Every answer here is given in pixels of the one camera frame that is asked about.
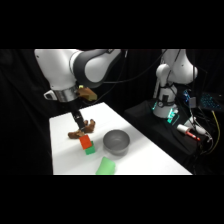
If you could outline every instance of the green block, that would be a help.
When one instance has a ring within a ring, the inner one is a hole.
[[[92,146],[90,148],[86,149],[85,152],[86,152],[87,156],[96,152],[93,142],[92,142]]]
[[[96,172],[96,175],[114,175],[116,164],[104,157],[100,164],[99,169]]]

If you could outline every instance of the white tabletop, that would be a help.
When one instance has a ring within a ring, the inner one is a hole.
[[[94,133],[89,134],[96,153],[87,156],[79,140],[69,139],[68,133],[78,130],[71,113],[51,118],[55,175],[95,175],[104,156],[116,163],[115,175],[191,175],[105,103],[85,108],[81,113],[85,120],[96,121]],[[103,147],[103,137],[114,129],[125,131],[131,139],[128,154],[121,158],[110,155]]]

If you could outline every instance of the red block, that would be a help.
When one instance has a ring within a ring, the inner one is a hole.
[[[90,141],[90,138],[88,135],[84,135],[83,137],[79,138],[83,150],[86,150],[90,147],[92,147],[92,142]]]

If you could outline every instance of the black backdrop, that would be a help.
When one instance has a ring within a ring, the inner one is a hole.
[[[130,49],[122,80],[135,77],[160,55],[156,49]],[[187,50],[192,61],[193,51]],[[205,90],[224,94],[224,50],[197,49],[195,64],[206,69],[209,76]],[[112,69],[107,81],[119,76],[123,59]],[[104,97],[119,114],[146,99],[151,99],[156,82],[155,65],[134,82],[119,84]],[[104,84],[94,91],[101,96],[111,84]],[[1,174],[52,174],[49,118],[66,112],[57,102],[49,102],[43,94],[49,90],[34,57],[34,49],[0,49],[0,100],[1,100]],[[223,152],[217,150],[211,158],[215,170],[223,168]]]

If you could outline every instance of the gray bowl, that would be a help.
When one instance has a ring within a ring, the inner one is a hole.
[[[130,137],[121,130],[108,132],[103,139],[105,149],[113,155],[125,155],[130,144]]]

